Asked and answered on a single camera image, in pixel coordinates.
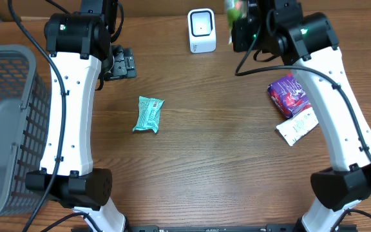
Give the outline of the green snack packet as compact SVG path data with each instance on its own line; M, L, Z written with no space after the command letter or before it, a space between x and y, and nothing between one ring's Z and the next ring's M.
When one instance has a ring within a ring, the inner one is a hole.
M229 28L229 44L232 44L233 23L247 17L247 0L225 0L224 6Z

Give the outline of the white tube gold cap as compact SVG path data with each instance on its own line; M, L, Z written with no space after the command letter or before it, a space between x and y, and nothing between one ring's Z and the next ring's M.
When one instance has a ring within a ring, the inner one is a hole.
M293 146L298 140L312 131L318 125L314 110L307 108L291 119L276 126L277 131L289 146Z

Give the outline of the purple tissue pack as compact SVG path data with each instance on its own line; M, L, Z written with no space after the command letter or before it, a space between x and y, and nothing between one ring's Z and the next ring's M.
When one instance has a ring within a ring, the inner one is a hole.
M268 85L267 92L288 119L311 107L305 91L291 73Z

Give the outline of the teal wet wipes pack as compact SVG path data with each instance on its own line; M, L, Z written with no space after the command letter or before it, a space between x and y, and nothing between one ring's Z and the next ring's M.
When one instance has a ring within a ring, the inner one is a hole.
M138 102L138 120L133 131L151 130L157 133L163 105L164 100L140 96Z

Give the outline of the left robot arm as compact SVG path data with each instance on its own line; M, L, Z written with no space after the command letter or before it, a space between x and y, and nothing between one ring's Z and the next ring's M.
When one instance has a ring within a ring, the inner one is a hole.
M51 68L48 133L39 169L26 174L26 188L82 217L92 231L129 231L111 199L112 173L95 168L91 123L96 90L115 73L112 43L120 35L118 1L83 1L78 12L62 10L44 27L41 53Z

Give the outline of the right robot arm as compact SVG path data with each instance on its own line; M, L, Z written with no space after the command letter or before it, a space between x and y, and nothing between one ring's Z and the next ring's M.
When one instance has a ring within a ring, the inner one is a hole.
M235 52L281 58L312 105L325 137L330 167L313 173L315 200L294 231L353 231L343 219L371 195L371 129L351 89L339 40L328 17L304 15L297 1L245 1L233 21Z

